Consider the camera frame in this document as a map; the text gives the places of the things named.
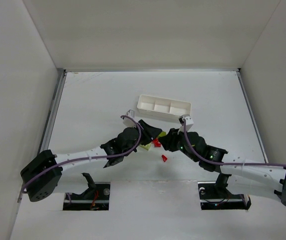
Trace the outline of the large lime lego stack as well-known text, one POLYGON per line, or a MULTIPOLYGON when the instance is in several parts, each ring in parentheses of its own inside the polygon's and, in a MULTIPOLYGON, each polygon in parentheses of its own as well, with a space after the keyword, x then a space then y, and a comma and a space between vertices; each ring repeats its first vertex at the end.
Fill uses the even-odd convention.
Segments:
POLYGON ((146 144, 146 145, 142 145, 142 144, 140 144, 139 146, 141 147, 141 148, 143 148, 143 149, 145 149, 145 150, 149 150, 150 148, 151 148, 151 143, 149 143, 149 144, 146 144))

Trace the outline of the dark lime lego brick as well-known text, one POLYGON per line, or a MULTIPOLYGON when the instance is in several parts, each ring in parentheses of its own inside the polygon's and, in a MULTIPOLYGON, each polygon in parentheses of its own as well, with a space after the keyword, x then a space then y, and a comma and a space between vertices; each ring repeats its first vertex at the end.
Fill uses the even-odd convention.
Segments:
POLYGON ((159 135, 158 135, 158 138, 161 138, 161 137, 164 137, 166 136, 167 133, 165 131, 162 131, 159 135))

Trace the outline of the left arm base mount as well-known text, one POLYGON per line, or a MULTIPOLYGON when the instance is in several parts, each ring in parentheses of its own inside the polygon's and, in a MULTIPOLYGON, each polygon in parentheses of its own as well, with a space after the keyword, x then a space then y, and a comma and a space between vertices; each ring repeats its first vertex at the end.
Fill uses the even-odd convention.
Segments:
POLYGON ((87 188, 80 194, 66 193, 63 211, 108 211, 110 182, 95 182, 89 173, 82 174, 87 188))

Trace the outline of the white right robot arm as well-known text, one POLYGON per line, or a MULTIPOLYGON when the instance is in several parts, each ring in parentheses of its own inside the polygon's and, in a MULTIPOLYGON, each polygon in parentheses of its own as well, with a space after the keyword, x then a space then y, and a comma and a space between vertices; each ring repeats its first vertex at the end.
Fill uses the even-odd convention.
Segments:
POLYGON ((172 128, 158 140, 164 150, 180 151, 202 169, 218 173, 216 189, 221 196, 254 195, 274 199, 286 206, 286 164, 231 157, 225 149, 206 144, 196 132, 172 128))

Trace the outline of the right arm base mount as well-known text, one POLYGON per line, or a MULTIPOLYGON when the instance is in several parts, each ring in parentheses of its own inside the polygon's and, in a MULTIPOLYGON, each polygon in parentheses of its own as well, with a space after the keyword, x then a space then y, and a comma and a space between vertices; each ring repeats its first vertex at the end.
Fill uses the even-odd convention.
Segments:
POLYGON ((216 181, 199 181, 198 192, 201 210, 249 210, 251 198, 244 194, 232 194, 227 190, 230 175, 220 173, 216 181))

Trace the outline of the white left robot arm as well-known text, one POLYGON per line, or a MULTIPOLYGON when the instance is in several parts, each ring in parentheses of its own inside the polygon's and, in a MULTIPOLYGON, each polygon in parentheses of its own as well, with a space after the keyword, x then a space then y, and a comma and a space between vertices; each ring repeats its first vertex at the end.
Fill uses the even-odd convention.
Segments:
POLYGON ((143 120, 135 121, 122 115, 125 129, 115 138, 98 147, 74 153, 54 154, 43 150, 20 172, 23 184, 21 193, 31 202, 37 202, 55 191, 74 193, 74 189, 63 186, 62 178, 72 174, 85 177, 86 189, 79 195, 87 195, 94 188, 94 182, 88 173, 91 169, 103 169, 121 163, 125 157, 137 151, 139 145, 147 145, 155 140, 162 129, 153 127, 143 120))

